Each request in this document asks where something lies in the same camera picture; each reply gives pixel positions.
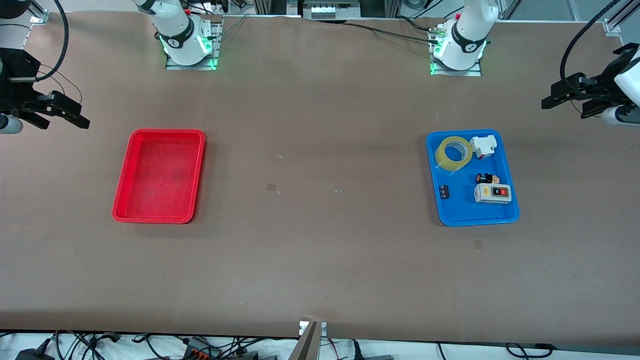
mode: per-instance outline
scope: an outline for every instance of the tabletop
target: tabletop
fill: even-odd
[[[167,71],[146,15],[68,17],[92,123],[0,138],[0,328],[640,345],[640,133],[540,109],[582,24],[498,23],[461,78],[424,43],[285,17],[236,26],[216,71]],[[53,65],[61,43],[52,15],[25,49]],[[619,46],[594,26],[567,73]],[[189,224],[111,218],[146,127],[207,135]],[[438,219],[425,137],[473,128],[502,137],[514,224]]]

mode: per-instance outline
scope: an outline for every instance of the blue tray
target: blue tray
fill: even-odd
[[[498,143],[495,154],[492,156],[478,160],[476,155],[472,154],[471,161],[455,172],[444,170],[438,166],[435,160],[435,153],[442,140],[449,136],[460,136],[469,141],[474,136],[488,135],[495,136]],[[511,180],[504,144],[496,130],[437,131],[427,136],[426,146],[431,166],[431,177],[433,178],[433,189],[436,195],[436,203],[438,204],[438,214],[443,224],[446,226],[508,224],[518,220],[520,209],[516,199],[516,190]],[[456,149],[447,149],[445,153],[454,160],[460,158],[460,153]],[[479,172],[498,175],[501,184],[510,185],[511,202],[506,205],[477,204],[474,199],[474,188],[476,187],[476,175]],[[440,198],[438,189],[440,185],[449,186],[448,199]]]

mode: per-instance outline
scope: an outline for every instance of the white robot link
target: white robot link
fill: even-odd
[[[211,54],[211,21],[187,15],[179,0],[132,0],[156,27],[167,55],[178,65],[195,65]]]
[[[454,70],[471,68],[482,56],[499,13],[496,0],[467,0],[460,16],[438,25],[444,33],[433,56]]]

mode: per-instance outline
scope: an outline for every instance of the clear adhesive tape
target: clear adhesive tape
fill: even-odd
[[[458,151],[462,155],[462,159],[460,161],[453,161],[449,159],[449,157],[444,152],[444,149],[452,147]],[[471,144],[468,141],[461,138],[460,136],[450,136],[445,140],[442,140],[440,146],[436,150],[436,161],[438,162],[438,166],[448,170],[448,171],[458,171],[471,160],[472,151]]]

